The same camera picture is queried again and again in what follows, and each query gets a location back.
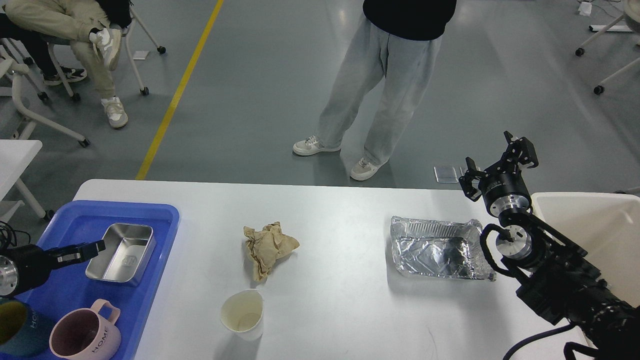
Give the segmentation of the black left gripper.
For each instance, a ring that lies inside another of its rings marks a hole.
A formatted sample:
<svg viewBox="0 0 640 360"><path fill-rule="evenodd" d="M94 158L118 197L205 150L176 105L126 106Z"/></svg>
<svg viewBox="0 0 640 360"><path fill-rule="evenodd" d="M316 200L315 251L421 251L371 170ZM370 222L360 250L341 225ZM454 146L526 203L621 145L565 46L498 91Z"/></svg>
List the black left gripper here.
<svg viewBox="0 0 640 360"><path fill-rule="evenodd" d="M0 253L0 296L14 297L43 285L52 265L81 264L106 249L105 241L55 247L46 251L36 244L2 250Z"/></svg>

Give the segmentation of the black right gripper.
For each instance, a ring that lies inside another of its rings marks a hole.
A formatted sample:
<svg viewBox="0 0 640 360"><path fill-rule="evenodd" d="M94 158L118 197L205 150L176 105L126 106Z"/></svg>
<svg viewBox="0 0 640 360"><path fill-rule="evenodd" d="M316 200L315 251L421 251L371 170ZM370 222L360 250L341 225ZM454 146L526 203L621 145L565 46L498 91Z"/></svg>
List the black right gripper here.
<svg viewBox="0 0 640 360"><path fill-rule="evenodd" d="M487 177L485 170L479 170L471 157L466 157L466 171L459 177L459 184L466 198L476 202L481 196L487 212L498 218L507 210L526 212L531 209L531 196L522 178L519 166L532 169L539 166L537 152L527 137L515 137L509 131L503 132L507 148L498 160L498 174ZM473 185L480 181L480 189Z"/></svg>

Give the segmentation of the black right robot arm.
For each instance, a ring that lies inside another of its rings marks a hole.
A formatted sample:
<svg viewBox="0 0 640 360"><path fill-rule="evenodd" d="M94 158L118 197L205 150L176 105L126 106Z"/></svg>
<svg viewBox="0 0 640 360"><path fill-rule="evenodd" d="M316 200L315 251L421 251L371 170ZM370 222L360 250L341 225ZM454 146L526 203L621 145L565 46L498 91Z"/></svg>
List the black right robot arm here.
<svg viewBox="0 0 640 360"><path fill-rule="evenodd" d="M573 360L580 353L595 360L639 358L639 308L620 300L608 289L601 271L586 260L587 251L534 215L521 166L538 166L535 146L526 137L504 133L507 148L484 170L467 157L466 172L458 179L466 198L483 198L487 212L499 223L480 233L480 246L489 266L519 282L516 295L535 314L556 325L568 324L525 338L503 356L543 338L578 327L592 342L569 341L563 355Z"/></svg>

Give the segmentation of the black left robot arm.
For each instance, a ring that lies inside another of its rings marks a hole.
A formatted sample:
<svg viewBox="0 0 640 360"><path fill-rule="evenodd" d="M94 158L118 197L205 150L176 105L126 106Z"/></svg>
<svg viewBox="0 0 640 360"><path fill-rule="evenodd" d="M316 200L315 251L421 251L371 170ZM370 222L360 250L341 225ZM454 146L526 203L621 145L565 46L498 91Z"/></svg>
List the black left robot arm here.
<svg viewBox="0 0 640 360"><path fill-rule="evenodd" d="M106 249L105 242L69 244L48 250L28 243L18 246L18 230L1 222L0 296L12 298L43 285L51 272L82 264Z"/></svg>

